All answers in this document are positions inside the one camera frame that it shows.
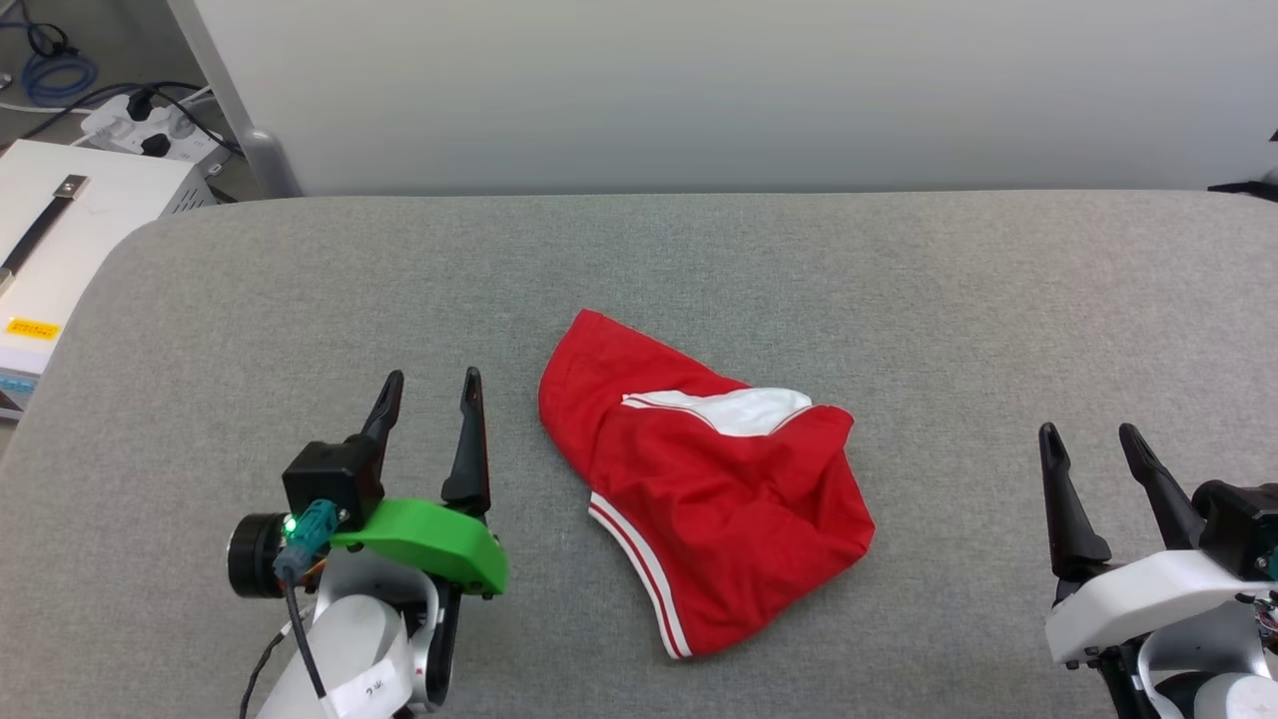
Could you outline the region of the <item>grey metal desk leg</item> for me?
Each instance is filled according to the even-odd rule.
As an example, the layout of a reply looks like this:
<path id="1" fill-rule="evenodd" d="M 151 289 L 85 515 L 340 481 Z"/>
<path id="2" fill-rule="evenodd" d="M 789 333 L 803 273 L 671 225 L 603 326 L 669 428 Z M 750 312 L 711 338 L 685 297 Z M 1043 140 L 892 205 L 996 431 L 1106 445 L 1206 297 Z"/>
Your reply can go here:
<path id="1" fill-rule="evenodd" d="M 250 165 L 253 178 L 259 183 L 266 199 L 296 199 L 304 195 L 293 176 L 291 163 L 285 160 L 279 138 L 252 123 L 197 0 L 166 0 L 166 4 L 187 37 L 204 79 L 210 82 L 212 95 L 219 97 L 230 132 L 236 135 L 244 160 Z"/>

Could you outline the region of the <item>black cylinder on left gripper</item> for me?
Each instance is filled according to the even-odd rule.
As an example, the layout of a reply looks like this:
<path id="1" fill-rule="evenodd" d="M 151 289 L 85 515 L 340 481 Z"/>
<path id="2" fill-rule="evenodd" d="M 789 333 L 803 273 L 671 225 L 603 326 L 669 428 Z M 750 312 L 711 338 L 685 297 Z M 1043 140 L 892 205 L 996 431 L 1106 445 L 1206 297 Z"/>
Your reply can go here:
<path id="1" fill-rule="evenodd" d="M 288 513 L 248 513 L 227 541 L 227 581 L 242 599 L 282 599 L 273 563 L 285 547 Z"/>

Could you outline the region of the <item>white power strip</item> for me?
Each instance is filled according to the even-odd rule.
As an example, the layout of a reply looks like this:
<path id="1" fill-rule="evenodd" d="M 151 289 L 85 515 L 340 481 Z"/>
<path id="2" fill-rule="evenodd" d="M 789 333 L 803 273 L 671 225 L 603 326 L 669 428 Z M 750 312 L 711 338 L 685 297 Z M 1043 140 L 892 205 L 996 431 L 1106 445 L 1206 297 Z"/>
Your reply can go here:
<path id="1" fill-rule="evenodd" d="M 220 135 L 196 126 L 174 103 L 158 103 L 156 95 L 134 91 L 110 97 L 81 123 L 82 138 L 73 146 L 92 146 L 143 158 L 187 161 L 211 176 L 230 160 Z"/>

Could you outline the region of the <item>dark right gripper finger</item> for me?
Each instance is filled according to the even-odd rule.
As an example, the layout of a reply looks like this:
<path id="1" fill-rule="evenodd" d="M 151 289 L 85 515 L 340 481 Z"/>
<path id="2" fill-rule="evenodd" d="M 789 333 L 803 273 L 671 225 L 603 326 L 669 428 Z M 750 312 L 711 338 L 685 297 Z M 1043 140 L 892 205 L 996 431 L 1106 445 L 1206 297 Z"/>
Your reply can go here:
<path id="1" fill-rule="evenodd" d="M 1051 573 L 1059 581 L 1089 581 L 1112 559 L 1108 541 L 1091 527 L 1071 479 L 1071 458 L 1054 423 L 1036 432 L 1042 467 Z"/>
<path id="2" fill-rule="evenodd" d="M 1150 450 L 1135 424 L 1123 423 L 1118 435 L 1123 458 L 1137 485 L 1145 490 L 1166 549 L 1197 549 L 1205 520 L 1194 510 L 1190 497 Z"/>

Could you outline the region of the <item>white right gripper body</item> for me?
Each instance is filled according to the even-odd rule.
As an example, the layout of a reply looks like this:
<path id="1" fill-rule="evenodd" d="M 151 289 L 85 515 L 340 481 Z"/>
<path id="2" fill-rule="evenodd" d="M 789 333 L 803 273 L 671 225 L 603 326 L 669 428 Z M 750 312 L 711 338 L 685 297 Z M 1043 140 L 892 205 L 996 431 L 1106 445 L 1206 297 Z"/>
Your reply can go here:
<path id="1" fill-rule="evenodd" d="M 1213 610 L 1238 593 L 1260 593 L 1203 550 L 1160 550 L 1082 584 L 1049 610 L 1045 642 L 1056 664 L 1108 649 Z"/>

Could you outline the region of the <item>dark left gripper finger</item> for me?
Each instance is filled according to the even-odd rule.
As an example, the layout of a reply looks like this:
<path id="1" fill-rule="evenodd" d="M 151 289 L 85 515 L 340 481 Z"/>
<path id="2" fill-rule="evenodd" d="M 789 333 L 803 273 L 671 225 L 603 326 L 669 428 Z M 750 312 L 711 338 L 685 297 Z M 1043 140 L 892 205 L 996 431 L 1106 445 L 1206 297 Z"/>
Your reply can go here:
<path id="1" fill-rule="evenodd" d="M 452 467 L 441 487 L 441 501 L 447 508 L 466 517 L 484 518 L 491 510 L 491 476 L 484 435 L 484 404 L 482 373 L 466 369 L 459 404 L 461 428 Z"/>
<path id="2" fill-rule="evenodd" d="M 400 418 L 403 400 L 403 372 L 390 372 L 380 395 L 366 416 L 360 432 L 353 433 L 345 441 L 354 444 L 355 487 L 359 492 L 383 492 L 380 474 L 389 444 L 389 433 L 394 430 Z"/>

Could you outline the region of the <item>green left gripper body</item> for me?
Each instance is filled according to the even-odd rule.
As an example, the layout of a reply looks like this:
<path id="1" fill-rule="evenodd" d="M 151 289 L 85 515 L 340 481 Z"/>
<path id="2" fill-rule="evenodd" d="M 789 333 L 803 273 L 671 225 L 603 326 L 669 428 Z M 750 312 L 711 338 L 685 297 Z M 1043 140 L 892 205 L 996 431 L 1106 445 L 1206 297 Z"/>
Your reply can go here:
<path id="1" fill-rule="evenodd" d="M 418 497 L 381 501 L 364 527 L 335 533 L 331 547 L 360 545 L 470 595 L 502 595 L 507 556 L 487 524 Z"/>

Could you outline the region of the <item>black object beside sofa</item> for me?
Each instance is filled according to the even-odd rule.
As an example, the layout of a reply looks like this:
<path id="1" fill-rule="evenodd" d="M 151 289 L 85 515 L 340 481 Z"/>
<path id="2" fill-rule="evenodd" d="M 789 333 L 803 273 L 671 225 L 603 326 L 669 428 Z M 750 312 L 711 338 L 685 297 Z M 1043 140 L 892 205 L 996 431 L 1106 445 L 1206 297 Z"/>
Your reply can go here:
<path id="1" fill-rule="evenodd" d="M 1268 170 L 1263 178 L 1246 179 L 1241 183 L 1224 183 L 1208 186 L 1206 192 L 1228 193 L 1228 195 L 1249 195 L 1252 199 L 1273 202 L 1278 204 L 1278 160 L 1273 169 Z"/>

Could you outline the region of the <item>white equipment box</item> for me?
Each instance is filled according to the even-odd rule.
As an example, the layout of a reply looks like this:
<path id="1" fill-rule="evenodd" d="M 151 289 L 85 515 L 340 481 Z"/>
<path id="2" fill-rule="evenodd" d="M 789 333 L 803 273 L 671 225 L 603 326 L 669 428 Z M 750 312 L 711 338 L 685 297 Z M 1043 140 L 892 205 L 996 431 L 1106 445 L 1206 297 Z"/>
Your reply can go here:
<path id="1" fill-rule="evenodd" d="M 0 263 L 66 176 L 87 176 L 74 204 L 0 295 L 0 420 L 19 420 L 75 307 L 124 238 L 157 218 L 217 206 L 187 161 L 17 140 L 0 152 Z M 54 342 L 5 335 L 12 318 L 60 324 Z"/>

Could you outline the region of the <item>red Bulls basketball jersey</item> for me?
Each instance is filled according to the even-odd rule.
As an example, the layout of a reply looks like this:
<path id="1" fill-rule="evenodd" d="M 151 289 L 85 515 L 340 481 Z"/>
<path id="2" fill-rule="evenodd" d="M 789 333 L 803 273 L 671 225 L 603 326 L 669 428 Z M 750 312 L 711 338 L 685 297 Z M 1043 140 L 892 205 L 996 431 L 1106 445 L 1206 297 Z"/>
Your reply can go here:
<path id="1" fill-rule="evenodd" d="M 538 405 L 675 660 L 749 640 L 875 538 L 846 451 L 852 415 L 794 388 L 744 384 L 584 310 Z"/>

